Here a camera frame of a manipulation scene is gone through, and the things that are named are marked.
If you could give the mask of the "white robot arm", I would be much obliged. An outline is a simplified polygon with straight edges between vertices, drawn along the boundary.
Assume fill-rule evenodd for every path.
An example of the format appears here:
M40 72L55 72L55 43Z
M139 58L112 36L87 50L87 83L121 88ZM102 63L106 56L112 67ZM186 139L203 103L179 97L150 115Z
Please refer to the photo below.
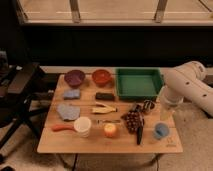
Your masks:
M206 68L190 61L164 72L165 85L159 93L160 119L167 120L186 98L213 117L213 88L203 82Z

